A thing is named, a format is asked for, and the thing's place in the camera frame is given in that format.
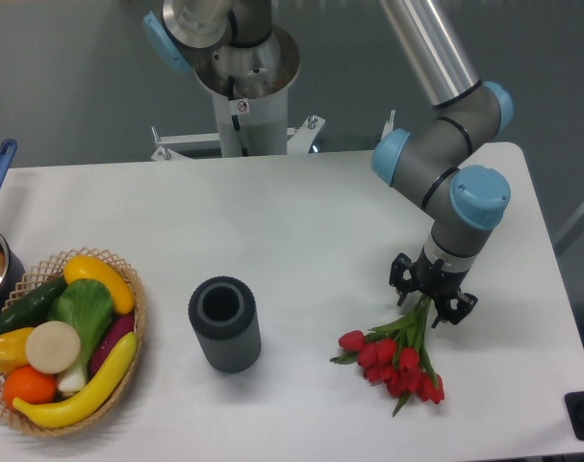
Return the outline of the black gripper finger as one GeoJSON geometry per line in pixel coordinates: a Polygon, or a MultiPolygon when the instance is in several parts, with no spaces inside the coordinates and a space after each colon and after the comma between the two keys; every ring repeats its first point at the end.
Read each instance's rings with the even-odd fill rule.
{"type": "Polygon", "coordinates": [[[399,253],[391,264],[389,284],[394,287],[397,293],[398,300],[396,305],[398,307],[404,303],[409,293],[417,290],[417,285],[411,272],[413,264],[405,253],[399,253]]]}
{"type": "Polygon", "coordinates": [[[437,316],[431,327],[436,328],[440,322],[457,325],[475,307],[478,298],[470,293],[457,291],[455,294],[439,295],[433,302],[437,310],[437,316]]]}

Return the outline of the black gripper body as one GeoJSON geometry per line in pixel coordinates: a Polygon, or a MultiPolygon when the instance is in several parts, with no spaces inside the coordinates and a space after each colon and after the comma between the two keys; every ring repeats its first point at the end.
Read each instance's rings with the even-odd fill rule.
{"type": "Polygon", "coordinates": [[[447,271],[444,260],[431,263],[426,257],[419,257],[411,266],[412,292],[428,295],[433,300],[456,298],[463,303],[473,304],[473,295],[461,292],[461,286],[469,270],[447,271]]]}

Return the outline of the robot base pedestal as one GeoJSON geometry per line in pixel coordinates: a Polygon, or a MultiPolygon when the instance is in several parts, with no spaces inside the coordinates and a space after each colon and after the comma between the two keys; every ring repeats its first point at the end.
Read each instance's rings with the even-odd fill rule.
{"type": "Polygon", "coordinates": [[[213,101],[225,157],[288,151],[288,91],[300,68],[269,1],[165,1],[142,27],[159,57],[193,73],[213,101]]]}

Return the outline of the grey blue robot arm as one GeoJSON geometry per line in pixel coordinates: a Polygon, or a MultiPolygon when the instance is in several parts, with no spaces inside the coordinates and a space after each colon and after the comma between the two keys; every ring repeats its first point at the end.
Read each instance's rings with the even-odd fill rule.
{"type": "Polygon", "coordinates": [[[421,132],[383,136],[371,157],[377,176],[433,219],[419,256],[395,257],[389,283],[400,301],[419,292],[437,321],[457,324],[477,303],[463,281],[511,198],[498,171],[464,162],[508,125],[514,105],[501,85],[480,79],[436,2],[381,7],[437,112],[421,132]]]}

